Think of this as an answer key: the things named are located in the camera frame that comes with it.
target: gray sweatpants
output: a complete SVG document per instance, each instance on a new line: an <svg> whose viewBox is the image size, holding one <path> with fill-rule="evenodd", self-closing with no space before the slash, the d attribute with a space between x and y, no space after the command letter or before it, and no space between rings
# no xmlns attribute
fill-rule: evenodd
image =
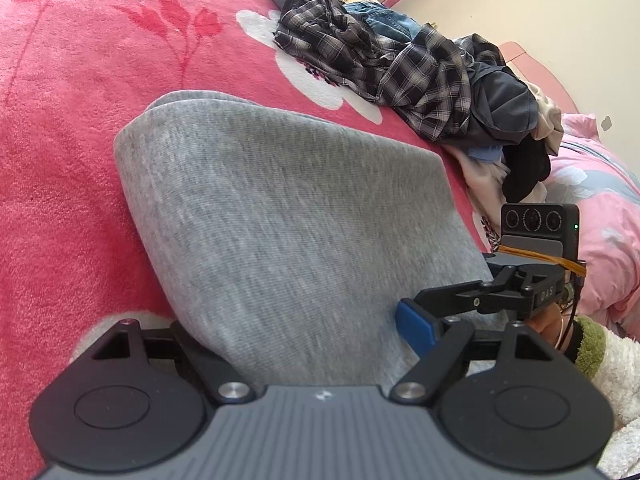
<svg viewBox="0 0 640 480"><path fill-rule="evenodd" d="M417 360L398 300L490 277L427 150L180 91L118 134L115 157L176 316L256 386L386 390Z"/></svg>

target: pile of clothes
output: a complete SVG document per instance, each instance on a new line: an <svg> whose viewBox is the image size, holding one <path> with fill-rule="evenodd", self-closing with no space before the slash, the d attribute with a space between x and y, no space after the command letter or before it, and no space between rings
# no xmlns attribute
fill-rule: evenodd
<svg viewBox="0 0 640 480"><path fill-rule="evenodd" d="M373 2L280 0L284 52L367 101L393 108L460 163L472 199L500 231L505 202L544 202L561 111L473 34L449 40Z"/></svg>

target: silver screw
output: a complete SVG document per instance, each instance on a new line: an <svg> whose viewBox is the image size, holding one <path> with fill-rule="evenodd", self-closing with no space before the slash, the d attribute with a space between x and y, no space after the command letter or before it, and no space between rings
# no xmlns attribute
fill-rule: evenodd
<svg viewBox="0 0 640 480"><path fill-rule="evenodd" d="M244 383L224 383L218 388L218 393L225 399L242 399L249 395L249 386Z"/></svg>
<svg viewBox="0 0 640 480"><path fill-rule="evenodd" d="M394 391L401 399L415 400L426 395L427 389L418 383L400 383Z"/></svg>

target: human hand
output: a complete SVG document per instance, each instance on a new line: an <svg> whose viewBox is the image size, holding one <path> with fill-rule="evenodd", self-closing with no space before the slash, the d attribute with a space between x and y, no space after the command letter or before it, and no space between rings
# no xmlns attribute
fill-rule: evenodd
<svg viewBox="0 0 640 480"><path fill-rule="evenodd" d="M561 337L561 332L566 330L568 319L565 319L563 322L560 307L557 303L551 303L549 306L537 312L535 316L525 319L524 323L538 332L551 346L556 346L556 343ZM562 344L562 348L558 349L559 351L564 352L569 346L573 330L573 326L569 328L569 333Z"/></svg>

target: plaid shirt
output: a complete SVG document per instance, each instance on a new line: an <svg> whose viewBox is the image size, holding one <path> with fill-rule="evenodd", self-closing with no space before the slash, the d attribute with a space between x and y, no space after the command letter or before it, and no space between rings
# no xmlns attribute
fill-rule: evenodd
<svg viewBox="0 0 640 480"><path fill-rule="evenodd" d="M285 0L274 40L367 101L392 107L427 140L466 133L470 63L504 65L476 34L455 44L426 24L409 44L377 36L340 0Z"/></svg>

